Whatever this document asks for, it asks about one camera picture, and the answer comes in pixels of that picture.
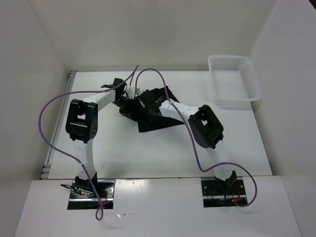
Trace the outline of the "black shorts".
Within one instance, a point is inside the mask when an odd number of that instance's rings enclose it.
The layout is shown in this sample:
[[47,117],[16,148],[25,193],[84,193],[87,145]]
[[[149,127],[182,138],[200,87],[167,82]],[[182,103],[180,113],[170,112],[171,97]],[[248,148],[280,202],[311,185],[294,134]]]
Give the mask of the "black shorts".
[[164,88],[155,88],[152,90],[147,89],[144,92],[142,92],[140,95],[133,98],[136,101],[137,106],[138,106],[135,114],[122,115],[122,116],[128,119],[131,119],[132,121],[137,122],[139,132],[149,132],[149,131],[159,130],[159,129],[168,128],[172,126],[183,125],[184,123],[182,122],[182,120],[164,117],[162,115],[161,116],[146,116],[144,113],[140,111],[140,107],[141,107],[141,104],[139,102],[140,98],[155,100],[155,99],[158,99],[159,97],[162,97],[164,101],[167,99],[166,94],[165,94],[166,92],[168,93],[168,96],[170,99],[174,100],[175,102],[178,102],[177,98],[173,95],[170,89],[164,89]]

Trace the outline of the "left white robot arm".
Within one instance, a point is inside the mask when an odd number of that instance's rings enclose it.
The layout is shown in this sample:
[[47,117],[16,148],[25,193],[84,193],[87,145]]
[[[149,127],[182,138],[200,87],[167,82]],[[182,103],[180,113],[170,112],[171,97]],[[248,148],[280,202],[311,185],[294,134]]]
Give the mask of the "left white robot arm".
[[72,185],[72,190],[78,194],[91,198],[96,197],[99,190],[93,163],[93,139],[98,131],[98,113],[113,103],[119,107],[121,115],[136,121],[135,115],[129,111],[132,99],[128,97],[126,87],[124,80],[115,78],[112,84],[101,87],[102,93],[70,102],[66,132],[73,142],[78,159],[75,183]]

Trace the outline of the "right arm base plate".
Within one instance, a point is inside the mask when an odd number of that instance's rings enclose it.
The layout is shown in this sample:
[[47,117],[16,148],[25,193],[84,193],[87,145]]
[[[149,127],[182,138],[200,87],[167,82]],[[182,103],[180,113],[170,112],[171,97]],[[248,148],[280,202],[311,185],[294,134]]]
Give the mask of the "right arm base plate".
[[244,182],[238,178],[233,186],[224,194],[217,186],[214,178],[201,179],[203,207],[232,207],[235,202],[240,205],[248,204]]

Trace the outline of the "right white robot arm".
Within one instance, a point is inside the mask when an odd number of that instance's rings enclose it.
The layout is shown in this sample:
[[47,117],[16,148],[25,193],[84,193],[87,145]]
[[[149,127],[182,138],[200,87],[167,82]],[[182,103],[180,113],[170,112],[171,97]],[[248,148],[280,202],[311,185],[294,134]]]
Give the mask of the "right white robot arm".
[[216,163],[222,163],[214,168],[217,190],[225,195],[234,188],[237,175],[227,165],[229,158],[224,151],[224,128],[208,105],[191,107],[179,103],[177,99],[168,100],[162,88],[145,90],[137,95],[137,99],[143,120],[140,132],[188,125],[195,143],[205,148]]

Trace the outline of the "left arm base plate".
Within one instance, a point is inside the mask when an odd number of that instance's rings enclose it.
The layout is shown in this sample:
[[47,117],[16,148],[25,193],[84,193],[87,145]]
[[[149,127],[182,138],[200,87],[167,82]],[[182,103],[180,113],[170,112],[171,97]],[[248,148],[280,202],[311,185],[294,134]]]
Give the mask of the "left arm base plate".
[[[93,191],[75,188],[75,182],[73,182],[71,186],[63,186],[70,189],[70,196],[67,206],[68,210],[97,210],[97,208],[100,206],[97,196]],[[103,209],[113,209],[115,181],[100,180],[96,189],[103,204]]]

